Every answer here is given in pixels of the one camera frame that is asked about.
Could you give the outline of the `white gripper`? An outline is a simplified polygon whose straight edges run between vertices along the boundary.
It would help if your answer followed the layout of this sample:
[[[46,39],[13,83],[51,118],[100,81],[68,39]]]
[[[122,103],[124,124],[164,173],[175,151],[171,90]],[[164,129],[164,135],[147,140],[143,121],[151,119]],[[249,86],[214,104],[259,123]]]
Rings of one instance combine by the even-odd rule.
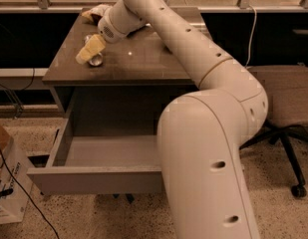
[[[106,9],[104,16],[98,23],[99,34],[88,35],[84,39],[84,47],[76,56],[76,61],[79,64],[92,62],[98,58],[101,52],[106,48],[106,41],[108,43],[118,43],[125,38],[125,35],[118,31],[110,19],[111,8]]]

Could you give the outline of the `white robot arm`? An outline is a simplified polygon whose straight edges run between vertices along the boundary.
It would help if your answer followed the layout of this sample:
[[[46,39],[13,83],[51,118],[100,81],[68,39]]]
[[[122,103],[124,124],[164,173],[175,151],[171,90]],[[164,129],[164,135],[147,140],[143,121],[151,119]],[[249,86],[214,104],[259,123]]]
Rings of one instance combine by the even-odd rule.
[[[195,83],[157,126],[161,172],[177,239],[260,239],[239,149],[261,129],[268,98],[261,84],[167,5],[119,0],[78,53],[90,61],[107,44],[150,24]]]

